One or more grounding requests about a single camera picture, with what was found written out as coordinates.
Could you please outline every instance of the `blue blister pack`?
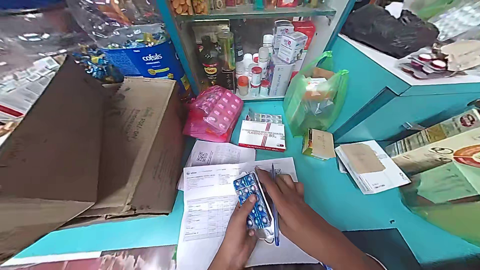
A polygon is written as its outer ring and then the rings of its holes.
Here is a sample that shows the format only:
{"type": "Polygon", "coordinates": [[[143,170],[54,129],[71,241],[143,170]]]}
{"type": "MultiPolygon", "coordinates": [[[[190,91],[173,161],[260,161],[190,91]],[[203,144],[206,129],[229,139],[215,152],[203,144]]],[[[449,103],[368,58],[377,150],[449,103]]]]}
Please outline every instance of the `blue blister pack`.
{"type": "Polygon", "coordinates": [[[250,172],[233,181],[235,192],[237,193],[240,205],[247,200],[247,198],[255,194],[257,201],[253,210],[250,212],[247,219],[247,226],[249,229],[266,229],[272,226],[272,212],[266,203],[266,199],[256,173],[250,172]]]}

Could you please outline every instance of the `pink blister pack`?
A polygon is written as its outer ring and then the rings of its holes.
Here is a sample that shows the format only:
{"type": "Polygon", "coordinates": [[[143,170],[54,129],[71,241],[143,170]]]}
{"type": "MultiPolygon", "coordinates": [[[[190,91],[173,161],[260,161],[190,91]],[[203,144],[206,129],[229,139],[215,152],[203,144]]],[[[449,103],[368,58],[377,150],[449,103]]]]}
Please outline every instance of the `pink blister pack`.
{"type": "Polygon", "coordinates": [[[243,101],[229,90],[219,87],[205,96],[198,107],[205,111],[204,120],[207,123],[226,132],[237,121],[237,112],[243,107],[243,101]]]}

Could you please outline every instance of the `hand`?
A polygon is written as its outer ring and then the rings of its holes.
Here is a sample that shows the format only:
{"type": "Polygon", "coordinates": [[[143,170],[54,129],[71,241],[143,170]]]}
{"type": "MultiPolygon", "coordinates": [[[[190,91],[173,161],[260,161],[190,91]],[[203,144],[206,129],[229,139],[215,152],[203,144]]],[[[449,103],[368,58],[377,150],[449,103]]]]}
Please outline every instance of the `hand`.
{"type": "Polygon", "coordinates": [[[255,168],[255,171],[275,203],[282,234],[313,256],[318,243],[312,241],[312,236],[318,231],[319,224],[325,221],[305,203],[303,184],[293,182],[289,174],[278,174],[273,181],[270,172],[259,168],[255,168]]]}
{"type": "Polygon", "coordinates": [[[208,270],[239,270],[245,267],[258,240],[255,231],[247,229],[247,217],[256,200],[255,195],[250,195],[242,206],[237,203],[228,221],[222,245],[208,270]]]}
{"type": "Polygon", "coordinates": [[[280,231],[305,253],[335,270],[383,269],[305,203],[302,183],[293,182],[289,174],[273,180],[270,172],[255,171],[275,203],[280,231]]]}

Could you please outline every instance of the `black plastic bag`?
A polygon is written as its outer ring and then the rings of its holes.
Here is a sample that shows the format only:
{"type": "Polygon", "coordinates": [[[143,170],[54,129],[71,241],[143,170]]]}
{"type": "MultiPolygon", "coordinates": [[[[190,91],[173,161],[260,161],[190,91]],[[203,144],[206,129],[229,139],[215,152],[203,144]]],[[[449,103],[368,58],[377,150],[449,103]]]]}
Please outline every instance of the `black plastic bag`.
{"type": "Polygon", "coordinates": [[[408,10],[396,19],[384,8],[369,4],[355,10],[343,25],[342,34],[395,58],[431,46],[439,31],[408,10]]]}

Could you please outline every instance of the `open cardboard box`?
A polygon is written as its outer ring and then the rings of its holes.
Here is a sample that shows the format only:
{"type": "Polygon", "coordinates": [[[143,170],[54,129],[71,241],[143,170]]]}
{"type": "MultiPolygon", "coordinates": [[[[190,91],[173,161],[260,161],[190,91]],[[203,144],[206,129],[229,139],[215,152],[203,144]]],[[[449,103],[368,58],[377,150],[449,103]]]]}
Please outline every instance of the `open cardboard box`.
{"type": "Polygon", "coordinates": [[[115,87],[67,58],[1,145],[0,264],[65,223],[172,211],[184,148],[175,81],[115,87]]]}
{"type": "Polygon", "coordinates": [[[64,227],[170,213],[183,124],[175,81],[125,78],[105,110],[98,200],[64,227]]]}
{"type": "Polygon", "coordinates": [[[0,263],[92,206],[103,87],[67,58],[0,147],[0,263]]]}

